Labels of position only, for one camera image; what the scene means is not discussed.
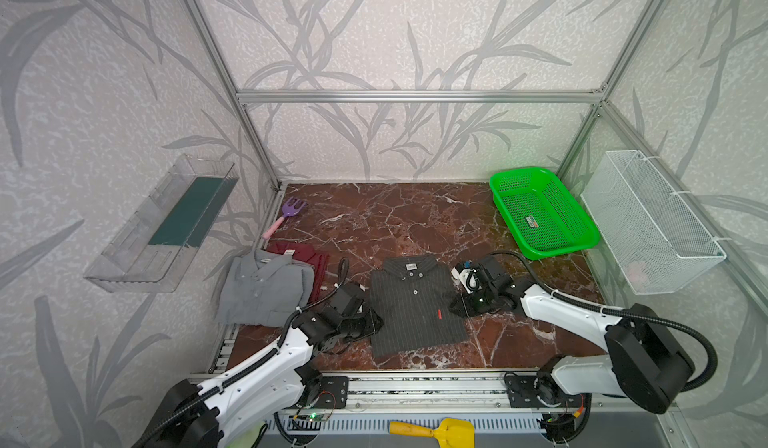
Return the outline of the dark grey striped shirt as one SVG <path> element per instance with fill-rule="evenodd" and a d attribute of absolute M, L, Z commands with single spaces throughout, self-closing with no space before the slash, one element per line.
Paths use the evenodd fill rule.
<path fill-rule="evenodd" d="M 384 260 L 370 277 L 371 307 L 383 320 L 373 357 L 466 341 L 463 319 L 450 311 L 455 297 L 450 270 L 435 256 Z"/>

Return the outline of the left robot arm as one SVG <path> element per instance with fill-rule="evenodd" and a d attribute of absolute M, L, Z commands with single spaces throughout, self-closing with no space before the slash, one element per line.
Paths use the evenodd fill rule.
<path fill-rule="evenodd" d="M 363 287 L 347 282 L 320 301 L 297 307 L 279 337 L 224 373 L 183 380 L 164 396 L 136 447 L 225 447 L 274 413 L 319 395 L 322 375 L 312 359 L 355 342 L 383 325 Z"/>

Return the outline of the green plastic basket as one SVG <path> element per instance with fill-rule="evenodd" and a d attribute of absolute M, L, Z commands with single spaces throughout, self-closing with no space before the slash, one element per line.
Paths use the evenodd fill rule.
<path fill-rule="evenodd" d="M 596 224 L 553 172 L 540 167 L 499 172 L 491 176 L 489 186 L 527 259 L 563 256 L 599 243 Z"/>

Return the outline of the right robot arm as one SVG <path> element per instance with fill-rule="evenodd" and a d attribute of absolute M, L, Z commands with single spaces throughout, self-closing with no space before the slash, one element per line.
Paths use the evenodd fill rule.
<path fill-rule="evenodd" d="M 608 307 L 549 287 L 521 257 L 528 275 L 514 280 L 490 254 L 451 271 L 458 293 L 453 313 L 465 318 L 501 311 L 549 323 L 589 341 L 601 354 L 556 355 L 533 375 L 505 377 L 512 405 L 552 408 L 599 394 L 626 398 L 663 414 L 681 392 L 711 379 L 717 354 L 696 330 L 662 319 L 647 306 Z"/>

